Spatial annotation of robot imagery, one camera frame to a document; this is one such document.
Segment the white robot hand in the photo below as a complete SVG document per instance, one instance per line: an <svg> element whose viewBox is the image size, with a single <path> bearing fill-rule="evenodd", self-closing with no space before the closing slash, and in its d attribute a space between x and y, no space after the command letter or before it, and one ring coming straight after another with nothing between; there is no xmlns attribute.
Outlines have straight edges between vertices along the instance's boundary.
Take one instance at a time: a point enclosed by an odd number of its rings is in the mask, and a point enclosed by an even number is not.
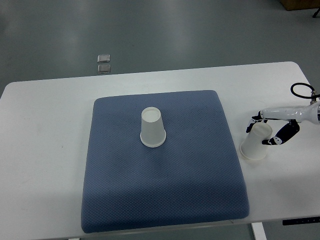
<svg viewBox="0 0 320 240"><path fill-rule="evenodd" d="M315 125L320 124L320 103L316 102L307 106L265 108L251 117L246 133L251 132L254 124L266 123L268 120L289 121L275 136L261 142L263 145L269 146L282 145L300 131L298 123L308 121Z"/></svg>

